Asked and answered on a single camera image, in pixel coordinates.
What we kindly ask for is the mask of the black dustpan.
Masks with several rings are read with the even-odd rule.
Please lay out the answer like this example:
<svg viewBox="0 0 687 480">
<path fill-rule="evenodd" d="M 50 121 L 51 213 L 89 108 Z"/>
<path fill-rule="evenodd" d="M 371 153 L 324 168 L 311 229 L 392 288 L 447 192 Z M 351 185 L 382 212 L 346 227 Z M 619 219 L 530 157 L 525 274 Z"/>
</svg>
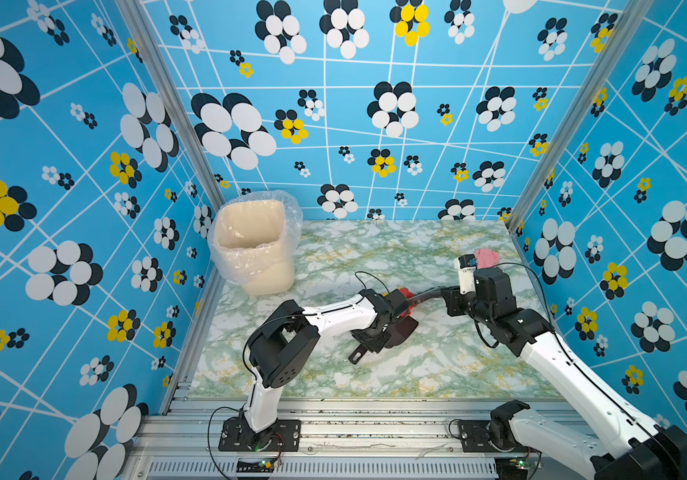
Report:
<svg viewBox="0 0 687 480">
<path fill-rule="evenodd" d="M 419 322 L 411 316 L 399 318 L 399 320 L 385 330 L 389 334 L 389 338 L 385 342 L 385 348 L 391 349 L 403 344 L 413 335 L 417 326 L 419 326 Z"/>
</svg>

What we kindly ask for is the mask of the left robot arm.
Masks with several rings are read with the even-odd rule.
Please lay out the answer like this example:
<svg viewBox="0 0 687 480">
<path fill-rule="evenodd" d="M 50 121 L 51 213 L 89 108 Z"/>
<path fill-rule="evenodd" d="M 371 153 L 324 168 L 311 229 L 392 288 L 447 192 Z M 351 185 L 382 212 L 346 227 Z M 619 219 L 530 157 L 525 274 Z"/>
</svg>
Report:
<svg viewBox="0 0 687 480">
<path fill-rule="evenodd" d="M 244 360 L 253 375 L 249 399 L 239 416 L 243 444 L 262 447 L 279 432 L 278 409 L 285 386 L 304 369 L 318 343 L 349 333 L 359 346 L 349 354 L 355 365 L 365 354 L 399 346 L 415 332 L 409 299 L 399 290 L 357 295 L 318 307 L 283 302 L 249 337 Z"/>
</svg>

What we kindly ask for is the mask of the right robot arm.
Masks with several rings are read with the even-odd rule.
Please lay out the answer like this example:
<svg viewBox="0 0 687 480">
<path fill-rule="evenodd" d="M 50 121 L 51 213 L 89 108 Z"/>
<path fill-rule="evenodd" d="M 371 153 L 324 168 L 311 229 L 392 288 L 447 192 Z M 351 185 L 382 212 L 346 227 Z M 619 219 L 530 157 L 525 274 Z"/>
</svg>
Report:
<svg viewBox="0 0 687 480">
<path fill-rule="evenodd" d="M 553 324 L 517 306 L 511 280 L 497 267 L 459 272 L 459 286 L 443 287 L 451 316 L 467 316 L 547 379 L 591 428 L 581 434 L 511 400 L 491 412 L 495 447 L 535 449 L 585 479 L 687 479 L 687 434 L 663 428 L 623 399 L 579 359 Z"/>
</svg>

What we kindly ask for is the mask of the cartoon face hand brush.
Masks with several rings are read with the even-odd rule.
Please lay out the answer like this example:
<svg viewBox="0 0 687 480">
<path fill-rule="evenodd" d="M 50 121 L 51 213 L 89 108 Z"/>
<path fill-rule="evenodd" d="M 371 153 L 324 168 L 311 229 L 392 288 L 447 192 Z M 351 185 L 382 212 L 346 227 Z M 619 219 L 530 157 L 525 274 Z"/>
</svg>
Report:
<svg viewBox="0 0 687 480">
<path fill-rule="evenodd" d="M 405 298 L 407 298 L 407 314 L 411 315 L 411 312 L 422 303 L 434 299 L 443 299 L 443 288 L 435 287 L 415 295 L 409 295 L 407 292 Z"/>
</svg>

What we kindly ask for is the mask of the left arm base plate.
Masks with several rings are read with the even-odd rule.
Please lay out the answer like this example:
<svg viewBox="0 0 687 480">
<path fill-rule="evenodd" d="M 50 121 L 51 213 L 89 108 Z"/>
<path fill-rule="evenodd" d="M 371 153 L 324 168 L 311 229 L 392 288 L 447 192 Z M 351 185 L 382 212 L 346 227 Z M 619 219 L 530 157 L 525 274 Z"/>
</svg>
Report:
<svg viewBox="0 0 687 480">
<path fill-rule="evenodd" d="M 228 419 L 222 428 L 218 449 L 223 452 L 297 452 L 301 440 L 300 420 L 277 420 L 255 432 L 241 417 Z"/>
</svg>

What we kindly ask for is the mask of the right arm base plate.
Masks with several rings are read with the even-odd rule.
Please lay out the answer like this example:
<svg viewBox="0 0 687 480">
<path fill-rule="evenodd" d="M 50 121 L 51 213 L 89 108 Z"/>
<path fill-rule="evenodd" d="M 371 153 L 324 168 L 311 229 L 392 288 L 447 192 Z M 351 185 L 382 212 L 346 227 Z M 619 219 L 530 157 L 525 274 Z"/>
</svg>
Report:
<svg viewBox="0 0 687 480">
<path fill-rule="evenodd" d="M 491 454 L 513 454 L 526 456 L 533 450 L 523 446 L 499 448 L 491 440 L 489 432 L 489 421 L 483 420 L 457 420 L 455 427 L 457 430 L 455 437 L 461 442 L 461 449 L 465 453 L 491 453 Z"/>
</svg>

